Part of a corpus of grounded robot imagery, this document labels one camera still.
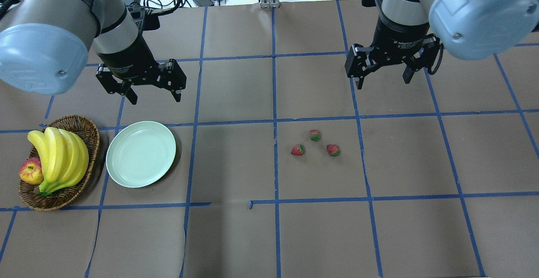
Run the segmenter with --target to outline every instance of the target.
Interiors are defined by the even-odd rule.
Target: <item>light green plate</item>
[[[176,155],[170,130],[154,121],[124,128],[108,147],[106,165],[110,178],[125,187],[142,187],[159,180]]]

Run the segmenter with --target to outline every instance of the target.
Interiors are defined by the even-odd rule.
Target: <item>apple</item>
[[[26,183],[40,185],[43,182],[43,172],[39,157],[32,157],[25,161],[19,170],[19,176]]]

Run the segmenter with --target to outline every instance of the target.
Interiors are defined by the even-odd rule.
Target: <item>blue tape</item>
[[[31,130],[5,130],[5,131],[0,131],[0,134],[18,134],[18,133],[27,133],[30,131]]]
[[[164,126],[167,126],[167,128],[177,128],[179,126],[194,126],[195,123],[179,123],[179,124],[174,124],[174,123],[167,123],[167,124],[164,124]]]
[[[229,124],[255,124],[255,123],[272,123],[273,120],[238,120],[238,121],[218,121],[218,122],[199,122],[198,125],[229,125]]]
[[[326,120],[354,120],[355,116],[343,116],[343,117],[312,117],[312,118],[281,118],[277,119],[277,122],[294,122],[294,121],[326,121]]]
[[[440,124],[441,133],[443,136],[443,142],[445,143],[445,148],[447,150],[447,157],[449,157],[449,162],[451,165],[451,169],[453,171],[453,178],[455,179],[456,189],[459,193],[459,199],[460,204],[462,205],[462,211],[464,213],[464,219],[466,220],[466,226],[468,227],[468,233],[470,234],[470,241],[472,242],[473,251],[475,254],[475,259],[477,261],[477,265],[479,268],[479,274],[481,276],[485,276],[485,270],[483,269],[483,263],[481,262],[481,257],[479,255],[479,249],[477,247],[477,242],[475,241],[475,236],[472,228],[472,223],[470,221],[470,215],[468,214],[468,208],[466,207],[466,202],[464,201],[464,196],[462,195],[462,188],[460,187],[460,181],[459,176],[456,172],[455,162],[453,160],[453,154],[451,153],[451,147],[449,146],[449,140],[447,138],[447,134],[445,132],[445,127],[443,126],[443,120],[442,115],[440,114],[440,108],[438,107],[438,102],[436,100],[436,95],[434,88],[431,83],[431,78],[429,76],[429,73],[427,73],[426,69],[423,69],[425,72],[425,76],[427,77],[427,83],[429,84],[429,90],[431,92],[432,101],[435,106],[436,113],[438,115],[438,122]]]
[[[481,112],[445,112],[440,113],[442,116],[449,115],[497,115],[497,114],[514,114],[518,113],[517,110],[507,110],[507,111],[481,111]]]
[[[277,59],[275,58],[275,8],[271,9],[271,33],[272,33],[272,86],[273,86],[273,169],[275,177],[275,199],[279,200],[279,161],[277,141]],[[281,220],[279,204],[275,204],[275,256],[277,259],[277,278],[281,278]]]
[[[502,193],[470,193],[462,194],[464,198],[485,198],[485,197],[524,197],[539,196],[539,192],[502,192]],[[249,209],[255,205],[287,204],[287,203],[342,203],[342,202],[365,202],[365,201],[400,201],[400,200],[437,200],[437,199],[459,199],[458,194],[441,195],[408,195],[408,196],[378,196],[378,197],[342,197],[342,198],[298,198],[298,199],[268,199],[251,200]]]
[[[122,100],[120,101],[120,109],[118,110],[118,119],[116,120],[116,127],[120,126],[120,120],[122,120],[124,103],[125,103],[125,96],[122,96]]]
[[[183,232],[185,233],[185,244],[183,252],[187,249],[187,227],[189,222],[189,209],[191,203],[191,188],[193,185],[193,168],[195,164],[195,146],[197,141],[197,126],[198,126],[198,111],[200,109],[200,87],[202,86],[202,65],[204,59],[204,44],[206,41],[206,21],[208,20],[208,7],[204,8],[204,23],[202,24],[202,41],[200,42],[200,59],[199,59],[199,71],[198,71],[198,84],[197,84],[197,99],[195,105],[195,122],[193,124],[193,140],[191,142],[191,157],[189,159],[189,178],[187,180],[187,206],[185,207],[185,216],[183,219]],[[183,271],[185,265],[185,253],[183,254],[183,261],[181,262],[181,271],[179,273],[180,278],[183,278]]]
[[[86,267],[86,271],[84,272],[84,278],[88,278],[90,276],[90,268],[92,267],[92,260],[94,259],[94,253],[96,252],[96,245],[98,244],[98,234],[99,234],[100,224],[101,224],[101,210],[98,211],[98,226],[96,228],[96,237],[94,238],[94,247],[92,248],[92,255],[90,255],[90,261],[88,262],[88,266]]]
[[[519,43],[515,46],[539,46],[539,43]]]
[[[208,57],[204,58],[204,61],[216,61],[216,60],[238,60],[238,59],[261,59],[272,57],[271,55],[254,55],[254,56],[232,56],[232,57]]]
[[[524,128],[526,128],[526,132],[528,133],[528,137],[530,138],[531,145],[534,147],[535,155],[537,156],[537,158],[539,158],[539,149],[537,148],[537,143],[535,143],[535,139],[534,139],[533,134],[531,133],[531,129],[530,129],[530,126],[528,125],[528,121],[526,120],[526,117],[524,116],[524,112],[522,111],[522,108],[520,107],[520,104],[518,103],[518,100],[516,99],[516,94],[514,90],[512,90],[509,78],[507,78],[504,67],[502,66],[502,63],[500,62],[500,59],[498,58],[496,54],[494,54],[494,59],[496,59],[498,68],[500,69],[500,72],[502,73],[502,77],[504,77],[504,81],[506,82],[507,89],[511,93],[512,100],[515,103],[516,109],[518,110],[518,114],[520,114],[520,118],[522,119]]]
[[[462,194],[465,198],[485,198],[485,197],[523,197],[539,196],[539,192],[506,192],[506,193],[475,193]]]
[[[211,203],[189,203],[190,207],[206,207]],[[73,205],[62,207],[60,211],[81,209],[165,209],[169,207],[187,207],[187,203],[151,203],[151,204],[120,204],[120,205]]]
[[[190,58],[190,59],[176,59],[177,62],[189,62],[189,61],[200,61],[199,58]]]
[[[103,205],[103,202],[104,202],[104,195],[107,191],[107,183],[108,183],[108,180],[109,180],[109,175],[108,175],[108,171],[106,171],[105,175],[104,175],[104,180],[103,180],[103,188],[101,190],[101,197],[99,199],[99,205],[102,206]]]
[[[116,126],[109,126],[107,128],[99,128],[100,131],[112,131],[112,130],[117,130],[117,127]]]
[[[412,114],[386,114],[386,115],[361,115],[360,119],[380,119],[380,118],[404,118],[404,117],[429,117],[436,116],[436,113],[412,113]]]
[[[325,56],[325,55],[343,55],[345,51],[326,51],[326,52],[304,52],[304,53],[281,53],[275,57],[305,57],[305,56]]]
[[[2,262],[2,257],[4,256],[5,247],[8,245],[9,235],[11,234],[11,229],[13,228],[13,222],[15,222],[16,215],[17,215],[17,210],[14,210],[13,214],[11,215],[11,220],[9,221],[8,231],[5,233],[5,236],[4,236],[2,249],[0,250],[0,262]]]
[[[53,102],[54,102],[54,95],[51,96],[51,100],[48,102],[47,112],[45,113],[45,119],[48,119],[48,115],[51,113]]]
[[[337,0],[337,10],[339,11],[339,20],[341,22],[341,30],[342,30],[342,37],[344,40],[344,49],[348,49],[348,41],[346,39],[346,29],[344,28],[344,21],[342,19],[342,12],[341,12],[341,5],[339,4],[339,0]],[[361,163],[363,167],[363,176],[365,178],[365,190],[367,193],[367,198],[369,198],[369,215],[370,215],[370,221],[371,221],[371,229],[372,229],[372,241],[374,243],[374,250],[375,250],[375,256],[376,256],[376,266],[378,268],[378,276],[380,278],[384,278],[384,273],[382,269],[382,258],[380,256],[380,247],[379,247],[379,241],[378,241],[378,231],[376,229],[376,219],[374,215],[374,207],[372,205],[372,195],[369,185],[369,179],[367,177],[367,171],[366,171],[366,165],[365,165],[365,146],[363,145],[363,134],[361,130],[361,120],[360,120],[360,112],[358,109],[358,102],[356,101],[356,91],[354,82],[352,79],[350,79],[350,90],[352,93],[352,102],[354,104],[354,112],[356,114],[356,124],[358,125],[358,139],[360,141],[360,151],[361,151]]]
[[[344,41],[344,50],[348,51],[348,39],[346,38],[346,29],[344,28],[344,20],[342,18],[341,2],[339,2],[339,0],[336,0],[336,2],[337,2],[337,11],[339,12],[339,20],[341,21],[341,32],[342,32],[342,39]]]

